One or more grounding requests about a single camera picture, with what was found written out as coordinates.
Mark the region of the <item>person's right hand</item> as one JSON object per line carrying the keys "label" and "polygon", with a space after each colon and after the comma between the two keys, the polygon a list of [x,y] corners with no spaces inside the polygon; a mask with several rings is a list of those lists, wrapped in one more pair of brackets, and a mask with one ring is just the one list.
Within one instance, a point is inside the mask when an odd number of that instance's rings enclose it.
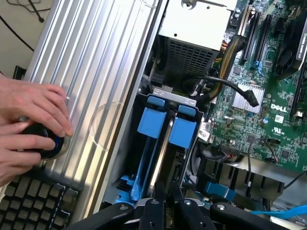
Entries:
{"label": "person's right hand", "polygon": [[37,135],[24,135],[21,132],[30,122],[17,122],[0,127],[0,185],[8,184],[15,176],[29,171],[41,160],[41,155],[28,152],[30,149],[51,150],[53,140]]}

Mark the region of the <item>person's left hand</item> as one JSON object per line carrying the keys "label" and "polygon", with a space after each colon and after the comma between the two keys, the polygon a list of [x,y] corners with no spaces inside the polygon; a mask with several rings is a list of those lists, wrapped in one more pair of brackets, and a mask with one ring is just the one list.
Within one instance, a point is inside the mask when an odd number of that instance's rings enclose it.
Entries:
{"label": "person's left hand", "polygon": [[14,80],[0,75],[0,124],[21,117],[41,123],[59,137],[72,136],[67,95],[57,85]]}

